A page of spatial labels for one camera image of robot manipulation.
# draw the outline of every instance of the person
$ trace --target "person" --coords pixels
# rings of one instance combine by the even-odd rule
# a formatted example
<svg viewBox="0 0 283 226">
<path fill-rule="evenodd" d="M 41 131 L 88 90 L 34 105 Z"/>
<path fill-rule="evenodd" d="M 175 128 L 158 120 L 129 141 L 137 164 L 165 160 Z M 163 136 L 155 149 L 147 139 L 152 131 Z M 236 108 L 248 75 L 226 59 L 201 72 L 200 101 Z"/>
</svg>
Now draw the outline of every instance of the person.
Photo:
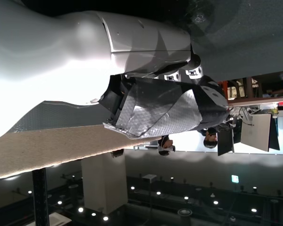
<svg viewBox="0 0 283 226">
<path fill-rule="evenodd" d="M 198 131 L 204 136 L 203 145 L 206 148 L 214 148 L 217 146 L 217 134 L 215 128 L 202 129 Z"/>
<path fill-rule="evenodd" d="M 170 151 L 175 151 L 173 140 L 170 140 L 169 135 L 162 136 L 158 141 L 158 153 L 162 156 L 170 155 Z"/>
<path fill-rule="evenodd" d="M 205 138 L 203 140 L 203 145 L 207 148 L 214 148 L 218 144 L 217 140 L 217 131 L 221 130 L 228 130 L 232 129 L 233 130 L 233 143 L 239 143 L 241 140 L 241 129 L 242 129 L 242 120 L 238 119 L 236 121 L 236 126 L 234 128 L 231 128 L 225 124 L 220 124 L 217 125 L 215 128 L 211 127 L 208 129 L 201 129 L 198 130 L 199 133 L 201 133 Z"/>
</svg>

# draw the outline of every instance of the silver fabric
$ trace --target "silver fabric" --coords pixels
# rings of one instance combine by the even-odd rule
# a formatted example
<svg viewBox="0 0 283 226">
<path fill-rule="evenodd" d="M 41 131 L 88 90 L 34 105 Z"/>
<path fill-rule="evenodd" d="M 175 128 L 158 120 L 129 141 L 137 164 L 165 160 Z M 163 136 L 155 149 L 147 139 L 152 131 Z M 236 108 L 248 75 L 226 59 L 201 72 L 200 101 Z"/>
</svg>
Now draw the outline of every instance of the silver fabric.
<svg viewBox="0 0 283 226">
<path fill-rule="evenodd" d="M 190 89 L 183 93 L 177 101 L 140 106 L 137 86 L 133 87 L 125 101 L 116 126 L 104 124 L 107 129 L 125 134 L 130 139 L 159 137 L 181 133 L 198 126 L 202 121 L 201 113 Z"/>
</svg>

